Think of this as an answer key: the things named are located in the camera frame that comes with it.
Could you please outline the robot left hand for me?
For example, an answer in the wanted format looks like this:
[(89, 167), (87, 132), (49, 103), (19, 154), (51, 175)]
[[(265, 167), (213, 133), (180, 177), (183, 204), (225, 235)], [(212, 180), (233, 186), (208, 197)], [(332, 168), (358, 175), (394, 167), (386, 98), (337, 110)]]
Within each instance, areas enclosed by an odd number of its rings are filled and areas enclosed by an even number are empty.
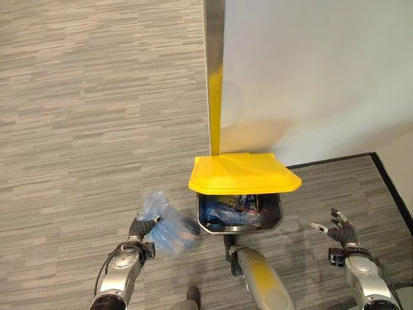
[(138, 220), (135, 218), (128, 231), (128, 241), (142, 243), (145, 236), (149, 234), (162, 219), (162, 216), (158, 216), (151, 220)]

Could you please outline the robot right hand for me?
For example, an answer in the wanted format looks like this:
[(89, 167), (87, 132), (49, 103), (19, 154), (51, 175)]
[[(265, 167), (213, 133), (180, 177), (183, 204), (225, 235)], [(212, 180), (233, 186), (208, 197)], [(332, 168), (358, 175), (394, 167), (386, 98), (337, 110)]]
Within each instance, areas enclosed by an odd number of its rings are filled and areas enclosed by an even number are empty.
[(320, 223), (310, 223), (311, 228), (329, 236), (334, 241), (340, 243), (342, 248), (360, 247), (359, 238), (354, 226), (348, 218), (339, 210), (331, 208), (331, 222), (335, 227), (327, 227)]

